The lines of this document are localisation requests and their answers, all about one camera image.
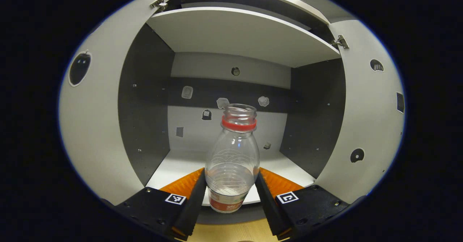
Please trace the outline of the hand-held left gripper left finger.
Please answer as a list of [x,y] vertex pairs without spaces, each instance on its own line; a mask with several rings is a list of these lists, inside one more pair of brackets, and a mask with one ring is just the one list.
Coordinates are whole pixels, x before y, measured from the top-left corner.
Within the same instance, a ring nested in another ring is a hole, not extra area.
[[115,211],[170,241],[192,235],[206,190],[204,168],[187,174],[161,189],[145,187]]

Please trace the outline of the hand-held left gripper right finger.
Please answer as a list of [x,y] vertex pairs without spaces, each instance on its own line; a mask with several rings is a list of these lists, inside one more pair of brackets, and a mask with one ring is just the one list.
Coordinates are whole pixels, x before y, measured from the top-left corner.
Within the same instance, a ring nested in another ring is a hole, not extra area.
[[302,238],[349,207],[319,185],[302,187],[263,167],[255,186],[272,235],[278,240]]

